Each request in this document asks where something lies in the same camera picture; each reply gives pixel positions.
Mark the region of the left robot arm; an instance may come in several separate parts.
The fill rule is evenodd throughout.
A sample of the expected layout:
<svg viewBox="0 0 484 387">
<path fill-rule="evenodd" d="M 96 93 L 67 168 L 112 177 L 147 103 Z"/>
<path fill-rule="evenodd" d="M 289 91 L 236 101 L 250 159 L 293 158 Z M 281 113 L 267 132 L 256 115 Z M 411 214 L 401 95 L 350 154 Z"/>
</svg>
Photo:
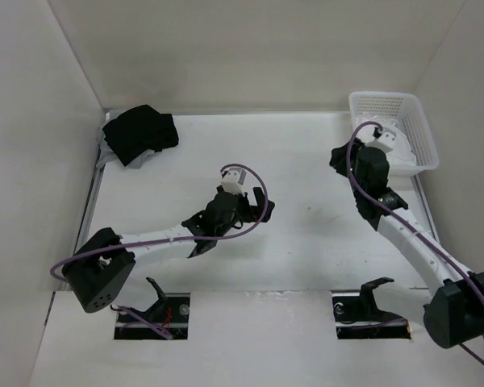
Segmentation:
<svg viewBox="0 0 484 387">
<path fill-rule="evenodd" d="M 165 301 L 151 293 L 156 289 L 156 263 L 203 255 L 220 240 L 231 238 L 231 231 L 268 222 L 274 202 L 260 187 L 253 193 L 255 204 L 246 193 L 229 193 L 219 187 L 204 210 L 163 231 L 121 235 L 105 227 L 63 264 L 62 277 L 89 314 L 117 305 L 156 321 L 165 312 Z"/>
</svg>

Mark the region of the white tank top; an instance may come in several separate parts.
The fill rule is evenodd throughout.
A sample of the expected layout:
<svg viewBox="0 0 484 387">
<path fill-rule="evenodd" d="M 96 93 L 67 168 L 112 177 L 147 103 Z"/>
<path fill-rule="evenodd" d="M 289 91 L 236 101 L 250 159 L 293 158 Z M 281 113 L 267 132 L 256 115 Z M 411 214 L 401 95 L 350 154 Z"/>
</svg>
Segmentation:
<svg viewBox="0 0 484 387">
<path fill-rule="evenodd" d="M 398 120 L 385 116 L 360 114 L 357 116 L 356 125 L 364 122 L 373 121 L 379 123 L 385 129 L 389 129 L 396 134 L 396 144 L 391 152 L 386 153 L 386 157 L 392 168 L 406 168 L 417 165 L 416 156 L 412 152 L 411 145 L 407 137 L 400 131 Z M 359 131 L 357 138 L 365 145 L 373 140 L 373 130 L 376 125 L 368 125 Z"/>
</svg>

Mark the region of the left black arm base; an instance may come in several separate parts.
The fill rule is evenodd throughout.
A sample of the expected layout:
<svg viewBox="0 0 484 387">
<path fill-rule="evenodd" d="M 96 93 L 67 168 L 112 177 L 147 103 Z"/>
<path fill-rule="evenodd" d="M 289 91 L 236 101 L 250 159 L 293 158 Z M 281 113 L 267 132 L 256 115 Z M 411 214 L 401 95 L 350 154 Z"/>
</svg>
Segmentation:
<svg viewBox="0 0 484 387">
<path fill-rule="evenodd" d="M 147 281 L 153 290 L 149 308 L 110 306 L 116 315 L 114 339 L 124 341 L 187 340 L 189 336 L 189 293 L 166 293 L 152 279 Z"/>
</svg>

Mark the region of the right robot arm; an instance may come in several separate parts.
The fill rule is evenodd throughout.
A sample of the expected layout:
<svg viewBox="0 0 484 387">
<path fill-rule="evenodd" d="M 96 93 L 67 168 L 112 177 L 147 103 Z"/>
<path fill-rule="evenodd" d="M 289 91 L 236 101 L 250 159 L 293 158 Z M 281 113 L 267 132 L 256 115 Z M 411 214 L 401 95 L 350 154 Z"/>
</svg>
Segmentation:
<svg viewBox="0 0 484 387">
<path fill-rule="evenodd" d="M 329 164 L 350 181 L 360 216 L 400 251 L 428 288 L 423 293 L 389 277 L 369 281 L 357 301 L 363 319 L 416 322 L 442 348 L 484 335 L 484 272 L 455 260 L 422 228 L 388 186 L 384 151 L 355 139 L 332 149 Z"/>
</svg>

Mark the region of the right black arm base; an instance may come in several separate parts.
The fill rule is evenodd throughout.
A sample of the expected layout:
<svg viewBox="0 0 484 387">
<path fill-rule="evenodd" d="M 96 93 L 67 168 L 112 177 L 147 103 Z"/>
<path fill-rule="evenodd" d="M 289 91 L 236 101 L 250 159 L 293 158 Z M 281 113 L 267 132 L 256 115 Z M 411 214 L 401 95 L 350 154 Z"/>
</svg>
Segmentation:
<svg viewBox="0 0 484 387">
<path fill-rule="evenodd" d="M 380 310 L 373 291 L 392 283 L 388 277 L 364 283 L 359 290 L 332 293 L 336 337 L 345 340 L 410 339 L 408 321 L 402 316 Z"/>
</svg>

